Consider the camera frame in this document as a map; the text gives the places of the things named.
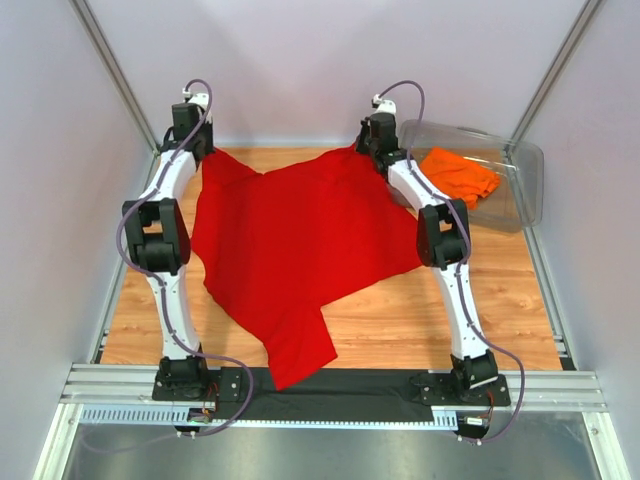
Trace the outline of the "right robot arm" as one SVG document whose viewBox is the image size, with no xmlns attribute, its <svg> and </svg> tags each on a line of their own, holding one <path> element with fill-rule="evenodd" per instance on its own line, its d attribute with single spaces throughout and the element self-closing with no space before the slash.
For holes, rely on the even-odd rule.
<svg viewBox="0 0 640 480">
<path fill-rule="evenodd" d="M 450 390 L 458 401 L 473 403 L 498 379 L 499 372 L 482 333 L 471 288 L 466 203 L 435 187 L 416 160 L 400 147 L 393 113 L 377 111 L 365 117 L 356 150 L 371 158 L 397 201 L 417 214 L 417 254 L 438 282 L 449 320 Z"/>
</svg>

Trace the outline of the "red t shirt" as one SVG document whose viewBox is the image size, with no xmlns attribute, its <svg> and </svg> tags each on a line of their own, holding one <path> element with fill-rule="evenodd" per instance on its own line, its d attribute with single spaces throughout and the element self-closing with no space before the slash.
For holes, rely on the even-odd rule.
<svg viewBox="0 0 640 480">
<path fill-rule="evenodd" d="M 217 151 L 201 168 L 204 286 L 263 344 L 277 389 L 336 358 L 324 305 L 420 264 L 414 217 L 353 147 L 263 174 Z"/>
</svg>

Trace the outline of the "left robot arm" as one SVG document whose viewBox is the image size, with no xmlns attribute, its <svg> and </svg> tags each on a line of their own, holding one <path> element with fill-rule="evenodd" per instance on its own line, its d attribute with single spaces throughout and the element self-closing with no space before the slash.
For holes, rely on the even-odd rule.
<svg viewBox="0 0 640 480">
<path fill-rule="evenodd" d="M 198 94 L 172 106 L 158 170 L 139 199 L 123 204 L 118 227 L 128 264 L 147 277 L 158 310 L 163 346 L 152 398 L 160 401 L 203 400 L 212 384 L 188 306 L 191 243 L 179 205 L 201 161 L 214 151 L 206 99 Z"/>
</svg>

